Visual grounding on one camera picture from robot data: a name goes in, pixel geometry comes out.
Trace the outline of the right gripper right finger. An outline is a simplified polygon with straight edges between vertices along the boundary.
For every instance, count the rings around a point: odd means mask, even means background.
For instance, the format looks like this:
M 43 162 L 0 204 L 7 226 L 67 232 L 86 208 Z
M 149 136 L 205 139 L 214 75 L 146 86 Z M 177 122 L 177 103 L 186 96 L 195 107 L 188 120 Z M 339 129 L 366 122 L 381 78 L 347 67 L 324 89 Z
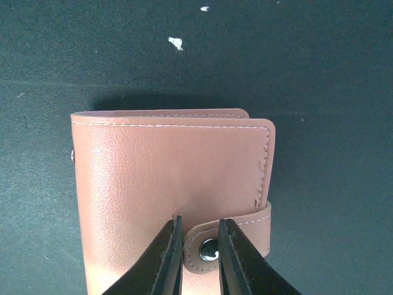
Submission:
M 224 295 L 300 295 L 266 262 L 232 219 L 218 231 L 220 292 Z

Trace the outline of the pink leather card holder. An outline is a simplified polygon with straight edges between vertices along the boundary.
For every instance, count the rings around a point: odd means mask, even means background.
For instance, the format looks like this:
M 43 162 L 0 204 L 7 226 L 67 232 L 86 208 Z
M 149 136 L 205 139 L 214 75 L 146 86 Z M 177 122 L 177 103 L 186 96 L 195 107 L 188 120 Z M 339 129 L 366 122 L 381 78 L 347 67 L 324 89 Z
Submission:
M 87 291 L 101 294 L 182 217 L 184 294 L 219 294 L 201 253 L 233 219 L 266 256 L 275 126 L 242 109 L 89 111 L 71 115 Z

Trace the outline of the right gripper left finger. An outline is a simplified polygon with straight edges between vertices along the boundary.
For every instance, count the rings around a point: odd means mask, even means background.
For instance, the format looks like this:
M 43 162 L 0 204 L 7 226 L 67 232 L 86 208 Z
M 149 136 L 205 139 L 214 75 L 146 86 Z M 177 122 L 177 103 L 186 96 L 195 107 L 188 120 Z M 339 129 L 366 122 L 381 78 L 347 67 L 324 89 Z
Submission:
M 177 215 L 159 231 L 135 264 L 106 295 L 161 295 L 182 293 L 183 226 Z

